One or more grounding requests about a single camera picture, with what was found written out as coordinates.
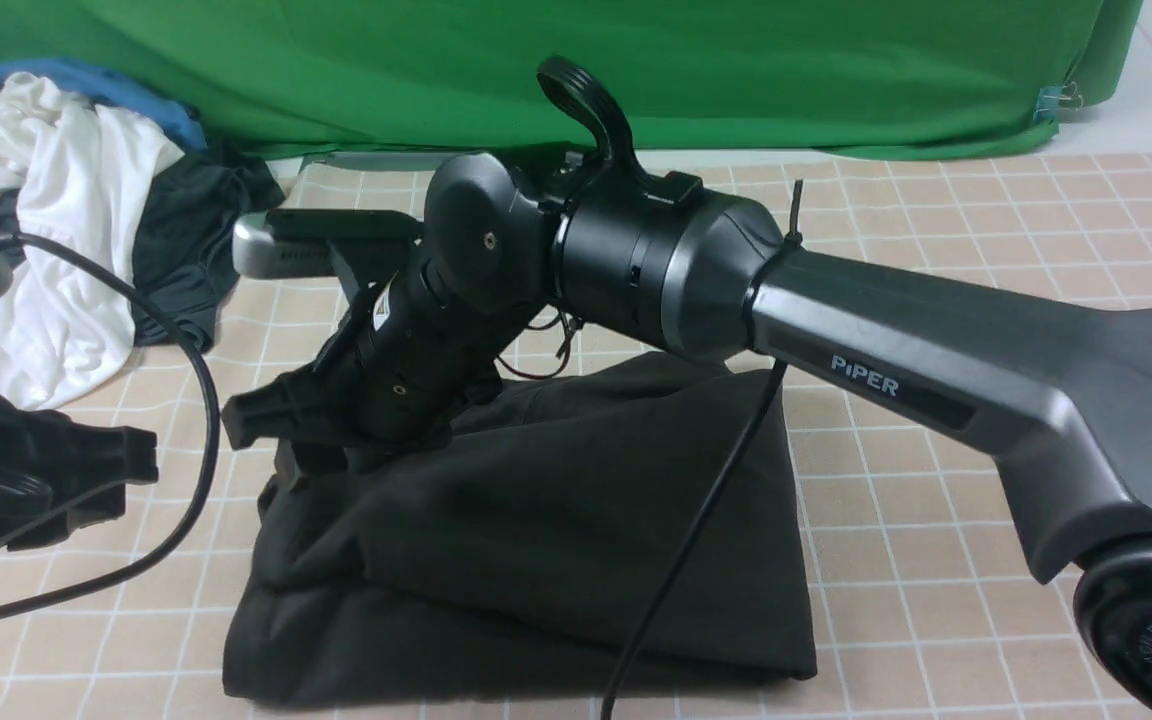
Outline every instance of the wire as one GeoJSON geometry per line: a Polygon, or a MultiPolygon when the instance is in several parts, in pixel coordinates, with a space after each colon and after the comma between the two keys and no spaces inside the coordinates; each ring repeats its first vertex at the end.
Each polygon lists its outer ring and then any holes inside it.
{"type": "Polygon", "coordinates": [[[202,387],[202,410],[207,415],[207,425],[204,448],[202,448],[202,465],[198,469],[198,484],[194,491],[194,497],[189,500],[189,505],[185,508],[184,515],[180,518],[177,526],[172,530],[172,533],[164,541],[159,543],[159,546],[147,552],[141,560],[132,561],[126,568],[119,568],[92,579],[84,579],[84,582],[69,585],[68,588],[60,588],[36,597],[24,598],[24,600],[5,602],[0,605],[0,620],[23,615],[26,612],[40,611],[44,607],[68,602],[86,594],[104,591],[104,589],[114,588],[115,585],[126,583],[128,579],[136,578],[137,575],[145,573],[145,570],[154,568],[164,558],[172,555],[172,552],[189,535],[189,530],[194,529],[194,525],[202,515],[202,510],[206,506],[207,495],[211,493],[211,483],[214,480],[217,473],[217,457],[220,454],[220,397],[217,397],[217,385],[212,382],[211,373],[207,370],[207,362],[202,358],[202,354],[198,353],[198,348],[195,347],[194,342],[189,341],[184,332],[180,331],[179,325],[168,318],[154,302],[141,295],[131,285],[123,282],[122,279],[103,268],[99,264],[84,258],[79,252],[60,245],[59,242],[36,236],[20,236],[18,238],[0,241],[0,249],[15,245],[37,247],[38,250],[50,252],[56,258],[77,266],[78,270],[83,270],[83,272],[99,279],[100,282],[106,283],[112,290],[118,291],[120,296],[139,306],[141,310],[145,311],[145,314],[150,316],[150,319],[159,324],[166,336],[172,342],[177,343],[180,350],[184,351],[185,358],[189,359],[189,365],[192,366],[194,372],[198,376],[198,386],[202,387]]]}
{"type": "Polygon", "coordinates": [[[626,647],[621,651],[620,660],[616,660],[616,669],[612,673],[612,681],[607,684],[607,694],[602,695],[600,720],[612,720],[612,708],[616,706],[616,696],[621,692],[621,685],[626,683],[626,675],[630,673],[630,666],[634,665],[634,660],[639,654],[639,651],[643,650],[643,642],[646,634],[649,634],[649,627],[652,626],[652,620],[655,619],[657,612],[664,605],[664,600],[668,597],[673,584],[677,582],[682,568],[684,568],[687,560],[691,556],[691,551],[696,547],[696,541],[700,539],[700,532],[704,532],[705,524],[708,523],[708,516],[714,514],[718,501],[722,500],[723,492],[732,482],[732,476],[736,473],[736,468],[740,467],[745,452],[749,450],[749,446],[755,441],[755,435],[758,434],[758,429],[761,427],[763,419],[767,418],[767,411],[771,410],[773,402],[776,401],[776,396],[780,395],[786,369],[787,365],[782,361],[778,361],[776,365],[772,366],[772,374],[767,378],[767,387],[763,388],[763,395],[755,408],[755,414],[750,415],[749,422],[745,423],[745,427],[741,430],[740,437],[736,438],[736,445],[732,447],[730,454],[723,461],[722,470],[718,471],[718,478],[714,479],[713,486],[708,488],[708,495],[705,497],[704,502],[700,502],[700,509],[696,511],[695,518],[691,520],[691,526],[687,529],[687,535],[682,538],[682,544],[679,546],[675,556],[673,556],[669,570],[664,575],[655,596],[652,597],[652,602],[647,604],[646,609],[643,612],[643,617],[636,628],[634,628],[634,634],[630,635],[630,641],[626,643],[626,647]]]}
{"type": "Polygon", "coordinates": [[[799,232],[799,205],[803,204],[803,179],[794,181],[794,196],[790,198],[790,234],[799,232]]]}
{"type": "Polygon", "coordinates": [[[585,327],[585,320],[581,320],[581,318],[571,318],[567,313],[563,313],[562,310],[559,310],[558,314],[554,314],[553,320],[540,325],[540,327],[532,327],[532,325],[526,326],[529,331],[548,331],[548,328],[553,328],[554,325],[558,325],[559,323],[563,324],[563,342],[558,347],[558,353],[554,353],[554,357],[559,357],[562,361],[558,364],[558,370],[554,370],[554,372],[548,373],[547,376],[524,373],[522,370],[507,363],[505,357],[499,355],[497,356],[497,363],[500,363],[500,365],[502,365],[503,369],[509,370],[509,372],[525,379],[525,381],[548,381],[548,379],[558,378],[558,376],[563,373],[563,370],[567,370],[567,365],[571,364],[573,341],[576,340],[576,333],[579,333],[581,328],[585,327]]]}

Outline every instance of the folded black fabric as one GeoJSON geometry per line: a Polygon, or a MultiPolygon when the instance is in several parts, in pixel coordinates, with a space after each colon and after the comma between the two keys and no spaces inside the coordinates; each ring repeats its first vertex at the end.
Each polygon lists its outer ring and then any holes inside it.
{"type": "MultiPolygon", "coordinates": [[[[600,691],[765,381],[650,354],[508,384],[450,446],[373,473],[275,477],[225,691],[298,708],[600,691]]],[[[628,684],[813,675],[776,402],[628,684]]]]}
{"type": "MultiPolygon", "coordinates": [[[[189,152],[150,187],[132,245],[132,286],[160,306],[194,341],[211,350],[220,302],[238,281],[233,228],[238,218],[283,204],[283,190],[259,158],[228,142],[211,142],[206,154],[189,152]]],[[[0,236],[20,232],[17,194],[0,196],[0,236]]],[[[24,260],[20,253],[14,264],[24,260]]],[[[164,344],[168,336],[132,305],[132,344],[164,344]]]]}

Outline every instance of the blue cloth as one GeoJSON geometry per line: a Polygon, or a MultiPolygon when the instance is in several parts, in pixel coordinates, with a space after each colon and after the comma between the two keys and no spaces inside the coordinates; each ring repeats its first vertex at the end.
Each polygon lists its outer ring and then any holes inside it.
{"type": "Polygon", "coordinates": [[[202,126],[184,105],[156,94],[122,73],[83,63],[68,58],[10,60],[0,63],[0,90],[13,73],[29,73],[50,78],[56,88],[90,97],[92,103],[128,108],[132,113],[154,120],[162,135],[177,143],[182,150],[200,152],[207,149],[202,126]]]}

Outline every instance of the piper logo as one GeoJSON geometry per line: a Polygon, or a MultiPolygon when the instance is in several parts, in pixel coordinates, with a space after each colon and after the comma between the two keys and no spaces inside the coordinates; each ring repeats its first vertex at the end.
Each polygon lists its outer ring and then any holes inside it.
{"type": "Polygon", "coordinates": [[[884,395],[892,397],[896,396],[896,391],[900,389],[900,382],[895,379],[888,378],[882,373],[878,373],[877,370],[870,370],[867,366],[861,365],[859,363],[849,363],[846,357],[833,356],[829,359],[829,369],[835,373],[844,374],[856,382],[864,382],[869,387],[881,392],[884,395]]]}

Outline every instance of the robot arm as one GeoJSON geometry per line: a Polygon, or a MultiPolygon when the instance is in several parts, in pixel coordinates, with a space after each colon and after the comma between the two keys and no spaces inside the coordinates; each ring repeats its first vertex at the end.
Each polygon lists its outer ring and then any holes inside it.
{"type": "Polygon", "coordinates": [[[457,410],[492,395],[494,357],[550,304],[690,359],[771,355],[984,452],[1039,582],[1152,535],[1152,310],[808,251],[758,202],[644,172],[585,70],[552,59],[539,76],[598,147],[453,158],[431,179],[424,227],[408,219],[410,251],[376,255],[388,214],[280,211],[238,227],[244,274],[335,273],[358,290],[314,364],[230,401],[234,446],[279,437],[361,469],[438,444],[457,410]],[[319,252],[308,264],[306,249],[319,252]]]}

